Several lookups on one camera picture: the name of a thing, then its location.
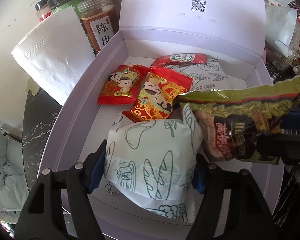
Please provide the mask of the green brown cereal packet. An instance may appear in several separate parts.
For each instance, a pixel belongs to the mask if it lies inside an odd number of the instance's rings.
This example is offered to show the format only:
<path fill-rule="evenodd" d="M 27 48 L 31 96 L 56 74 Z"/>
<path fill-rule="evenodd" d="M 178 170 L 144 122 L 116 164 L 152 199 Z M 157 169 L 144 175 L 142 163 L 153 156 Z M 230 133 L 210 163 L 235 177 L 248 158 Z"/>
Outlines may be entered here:
<path fill-rule="evenodd" d="M 189 106 L 203 133 L 209 161 L 237 159 L 278 165 L 279 157 L 262 154 L 257 140 L 280 133 L 280 122 L 300 99 L 300 76 L 245 89 L 207 90 L 180 94 L 174 103 Z"/>

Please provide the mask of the white bread packet doughnut print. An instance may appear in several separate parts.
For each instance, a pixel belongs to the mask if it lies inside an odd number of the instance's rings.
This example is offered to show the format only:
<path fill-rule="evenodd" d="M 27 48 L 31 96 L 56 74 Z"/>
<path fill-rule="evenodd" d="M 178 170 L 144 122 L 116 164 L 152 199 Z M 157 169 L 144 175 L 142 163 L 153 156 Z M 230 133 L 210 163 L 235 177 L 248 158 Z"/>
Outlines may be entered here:
<path fill-rule="evenodd" d="M 165 66 L 192 79 L 191 91 L 227 90 L 233 86 L 218 62 L 218 57 L 207 59 L 207 63 L 171 64 Z"/>

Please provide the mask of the white bread packet baguette print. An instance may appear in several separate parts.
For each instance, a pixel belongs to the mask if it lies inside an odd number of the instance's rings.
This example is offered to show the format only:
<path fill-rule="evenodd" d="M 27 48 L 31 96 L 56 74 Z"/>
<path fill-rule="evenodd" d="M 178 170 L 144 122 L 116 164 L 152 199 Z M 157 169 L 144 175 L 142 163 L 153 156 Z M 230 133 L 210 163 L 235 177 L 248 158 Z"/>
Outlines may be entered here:
<path fill-rule="evenodd" d="M 132 122 L 120 113 L 108 134 L 105 180 L 147 211 L 192 223 L 191 181 L 202 140 L 189 104 L 181 119 Z"/>

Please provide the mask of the red ketchup sachet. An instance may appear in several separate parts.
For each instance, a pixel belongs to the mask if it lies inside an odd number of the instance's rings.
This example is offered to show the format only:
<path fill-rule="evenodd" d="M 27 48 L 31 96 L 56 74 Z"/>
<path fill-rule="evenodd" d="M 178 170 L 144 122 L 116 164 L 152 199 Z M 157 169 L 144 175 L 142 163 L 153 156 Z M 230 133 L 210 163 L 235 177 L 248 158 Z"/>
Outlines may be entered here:
<path fill-rule="evenodd" d="M 168 65 L 206 64 L 207 56 L 202 53 L 172 54 L 159 57 L 153 61 L 152 67 L 164 67 Z"/>

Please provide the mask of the large red candy packet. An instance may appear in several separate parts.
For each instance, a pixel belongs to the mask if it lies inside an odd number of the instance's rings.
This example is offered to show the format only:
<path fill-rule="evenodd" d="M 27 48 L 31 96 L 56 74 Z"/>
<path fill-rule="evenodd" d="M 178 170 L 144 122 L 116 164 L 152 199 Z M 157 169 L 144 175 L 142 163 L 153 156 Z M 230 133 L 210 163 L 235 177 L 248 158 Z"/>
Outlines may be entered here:
<path fill-rule="evenodd" d="M 164 67 L 152 67 L 137 100 L 122 114 L 133 122 L 167 119 L 173 112 L 173 100 L 189 91 L 192 79 Z"/>

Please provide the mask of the small red candy packet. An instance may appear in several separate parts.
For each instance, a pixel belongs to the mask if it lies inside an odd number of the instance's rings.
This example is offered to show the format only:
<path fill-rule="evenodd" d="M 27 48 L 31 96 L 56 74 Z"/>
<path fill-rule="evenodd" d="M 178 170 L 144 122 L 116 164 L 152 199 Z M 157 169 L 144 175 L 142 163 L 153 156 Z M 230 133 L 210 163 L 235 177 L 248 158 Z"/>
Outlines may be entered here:
<path fill-rule="evenodd" d="M 142 81 L 150 72 L 139 64 L 120 65 L 111 72 L 98 96 L 99 105 L 127 105 L 137 99 Z"/>

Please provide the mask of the light blue down jacket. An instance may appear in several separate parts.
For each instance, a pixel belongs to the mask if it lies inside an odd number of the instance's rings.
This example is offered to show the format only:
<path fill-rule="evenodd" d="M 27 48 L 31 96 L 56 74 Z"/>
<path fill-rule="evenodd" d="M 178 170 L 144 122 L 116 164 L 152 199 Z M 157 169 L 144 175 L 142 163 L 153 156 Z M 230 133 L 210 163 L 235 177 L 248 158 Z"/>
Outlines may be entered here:
<path fill-rule="evenodd" d="M 16 224 L 28 195 L 22 145 L 0 131 L 0 220 Z"/>

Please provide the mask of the white open gift box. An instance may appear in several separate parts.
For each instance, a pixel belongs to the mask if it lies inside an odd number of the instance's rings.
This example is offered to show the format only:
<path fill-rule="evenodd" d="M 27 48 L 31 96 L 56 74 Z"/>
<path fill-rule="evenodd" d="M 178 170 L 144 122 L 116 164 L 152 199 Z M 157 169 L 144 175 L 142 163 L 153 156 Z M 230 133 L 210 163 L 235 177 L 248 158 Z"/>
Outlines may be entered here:
<path fill-rule="evenodd" d="M 68 96 L 31 196 L 30 239 L 274 239 L 281 84 L 262 61 L 264 0 L 122 0 L 119 31 Z"/>

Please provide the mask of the white paper towel roll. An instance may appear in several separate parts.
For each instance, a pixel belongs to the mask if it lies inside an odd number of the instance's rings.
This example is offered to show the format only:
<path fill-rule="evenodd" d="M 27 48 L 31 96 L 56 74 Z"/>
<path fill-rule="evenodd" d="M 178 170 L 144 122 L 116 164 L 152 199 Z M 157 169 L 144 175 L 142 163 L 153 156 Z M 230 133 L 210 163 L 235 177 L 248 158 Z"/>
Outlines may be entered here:
<path fill-rule="evenodd" d="M 15 61 L 60 105 L 95 58 L 72 7 L 52 14 L 11 51 Z"/>

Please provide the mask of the red label spice jar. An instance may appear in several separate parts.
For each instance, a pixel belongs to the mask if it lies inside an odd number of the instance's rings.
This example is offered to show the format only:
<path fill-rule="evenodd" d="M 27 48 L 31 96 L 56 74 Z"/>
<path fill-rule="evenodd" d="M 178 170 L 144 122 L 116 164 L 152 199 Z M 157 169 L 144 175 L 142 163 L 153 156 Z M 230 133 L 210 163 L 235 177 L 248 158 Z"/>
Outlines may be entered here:
<path fill-rule="evenodd" d="M 34 7 L 36 9 L 36 16 L 39 21 L 42 22 L 51 15 L 49 6 L 47 5 L 48 0 L 40 0 Z"/>

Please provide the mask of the orange peel plastic jar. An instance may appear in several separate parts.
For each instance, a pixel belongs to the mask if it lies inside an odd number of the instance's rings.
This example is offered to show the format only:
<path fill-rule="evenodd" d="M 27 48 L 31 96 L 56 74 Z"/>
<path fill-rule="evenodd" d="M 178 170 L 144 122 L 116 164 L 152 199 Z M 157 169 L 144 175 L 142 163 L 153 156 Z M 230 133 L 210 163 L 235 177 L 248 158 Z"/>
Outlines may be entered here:
<path fill-rule="evenodd" d="M 112 0 L 84 0 L 77 5 L 81 21 L 97 53 L 119 31 L 119 18 Z"/>

